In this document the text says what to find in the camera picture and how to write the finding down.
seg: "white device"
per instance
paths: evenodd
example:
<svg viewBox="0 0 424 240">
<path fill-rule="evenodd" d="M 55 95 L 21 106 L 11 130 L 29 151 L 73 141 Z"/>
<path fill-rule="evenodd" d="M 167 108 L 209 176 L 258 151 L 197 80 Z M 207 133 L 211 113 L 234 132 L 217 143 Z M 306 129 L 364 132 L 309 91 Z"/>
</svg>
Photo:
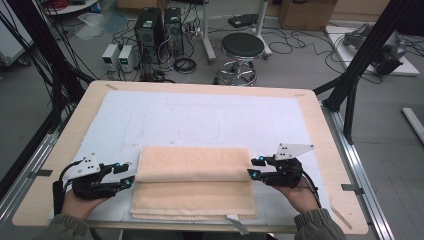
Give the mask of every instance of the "white device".
<svg viewBox="0 0 424 240">
<path fill-rule="evenodd" d="M 65 175 L 63 176 L 63 179 L 70 180 L 98 172 L 100 172 L 99 163 L 97 161 L 96 155 L 93 153 L 89 157 L 84 157 L 84 159 L 81 160 L 78 165 L 68 169 L 68 171 L 66 171 Z"/>
<path fill-rule="evenodd" d="M 119 54 L 119 62 L 123 72 L 132 72 L 135 64 L 135 56 L 132 45 L 124 45 Z"/>
<path fill-rule="evenodd" d="M 116 44 L 109 44 L 103 53 L 103 62 L 105 62 L 106 70 L 116 72 L 119 67 L 119 47 Z"/>
<path fill-rule="evenodd" d="M 287 160 L 302 155 L 314 149 L 314 145 L 307 144 L 283 144 L 278 146 L 275 160 Z"/>
</svg>

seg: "white mount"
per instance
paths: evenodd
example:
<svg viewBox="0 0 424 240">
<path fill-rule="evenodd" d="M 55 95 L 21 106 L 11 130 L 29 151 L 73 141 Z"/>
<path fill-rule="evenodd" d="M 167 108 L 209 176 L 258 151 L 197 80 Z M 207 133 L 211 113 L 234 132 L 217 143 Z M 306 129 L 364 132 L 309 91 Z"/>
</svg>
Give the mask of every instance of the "white mount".
<svg viewBox="0 0 424 240">
<path fill-rule="evenodd" d="M 65 175 L 63 176 L 63 179 L 70 180 L 98 172 L 100 172 L 99 163 L 97 161 L 96 155 L 93 153 L 89 157 L 84 157 L 84 159 L 78 165 L 68 169 L 68 171 L 66 171 Z"/>
<path fill-rule="evenodd" d="M 278 146 L 277 154 L 275 154 L 275 160 L 287 160 L 295 158 L 301 154 L 309 152 L 314 149 L 314 145 L 307 144 L 282 144 Z"/>
</svg>

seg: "power supply box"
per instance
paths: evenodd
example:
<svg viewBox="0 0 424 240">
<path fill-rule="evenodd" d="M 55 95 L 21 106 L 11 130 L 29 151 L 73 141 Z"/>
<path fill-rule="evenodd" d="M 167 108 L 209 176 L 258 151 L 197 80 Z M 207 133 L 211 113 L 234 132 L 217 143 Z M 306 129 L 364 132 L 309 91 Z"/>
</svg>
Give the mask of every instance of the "power supply box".
<svg viewBox="0 0 424 240">
<path fill-rule="evenodd" d="M 119 54 L 119 63 L 123 72 L 132 72 L 135 66 L 135 56 L 133 46 L 124 45 Z"/>
<path fill-rule="evenodd" d="M 119 67 L 119 47 L 116 44 L 109 44 L 103 53 L 103 62 L 108 72 L 116 72 Z"/>
</svg>

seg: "hand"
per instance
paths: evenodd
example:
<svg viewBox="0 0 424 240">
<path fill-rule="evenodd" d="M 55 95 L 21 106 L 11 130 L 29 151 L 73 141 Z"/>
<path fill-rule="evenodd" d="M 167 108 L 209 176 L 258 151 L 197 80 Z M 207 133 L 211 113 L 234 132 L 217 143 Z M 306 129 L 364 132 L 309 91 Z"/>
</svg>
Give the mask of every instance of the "hand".
<svg viewBox="0 0 424 240">
<path fill-rule="evenodd" d="M 314 194 L 308 187 L 305 179 L 302 178 L 295 188 L 272 186 L 280 191 L 289 200 L 290 204 L 300 213 L 318 209 L 318 204 Z"/>
<path fill-rule="evenodd" d="M 75 196 L 73 190 L 68 191 L 65 194 L 65 201 L 62 206 L 62 214 L 70 215 L 72 217 L 86 220 L 91 212 L 108 198 L 101 198 L 95 200 L 83 200 Z"/>
</svg>

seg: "aluminum frame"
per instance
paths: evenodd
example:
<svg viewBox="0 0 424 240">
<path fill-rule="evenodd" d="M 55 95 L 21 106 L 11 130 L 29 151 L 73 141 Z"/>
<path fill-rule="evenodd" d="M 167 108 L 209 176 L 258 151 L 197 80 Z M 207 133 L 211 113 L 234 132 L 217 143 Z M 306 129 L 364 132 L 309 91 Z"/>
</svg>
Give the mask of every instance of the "aluminum frame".
<svg viewBox="0 0 424 240">
<path fill-rule="evenodd" d="M 70 113 L 63 111 L 61 115 L 62 122 L 66 122 L 66 119 L 70 116 Z M 29 188 L 37 177 L 38 171 L 44 165 L 53 147 L 56 145 L 57 140 L 62 132 L 62 127 L 57 127 L 53 132 L 46 134 L 41 143 L 38 145 L 37 150 L 32 154 L 28 163 L 21 171 L 19 176 L 13 182 L 13 185 L 9 188 L 6 195 L 0 202 L 0 229 L 9 218 L 17 210 L 17 207 L 21 204 Z"/>
<path fill-rule="evenodd" d="M 343 134 L 343 117 L 341 116 L 340 112 L 331 112 L 329 109 L 324 108 L 322 103 L 320 104 L 321 108 L 324 111 L 328 111 L 328 113 L 331 115 L 331 119 L 333 120 L 335 130 L 343 146 L 351 173 L 355 178 L 354 180 L 357 184 L 357 187 L 363 190 L 363 194 L 360 196 L 365 203 L 378 238 L 381 240 L 394 240 L 395 238 L 393 236 L 392 230 L 390 229 L 389 223 L 387 222 L 383 210 L 378 203 L 377 197 L 375 196 L 370 181 L 368 180 L 368 176 L 359 158 L 358 152 L 356 151 L 354 145 L 349 144 L 347 138 Z"/>
</svg>

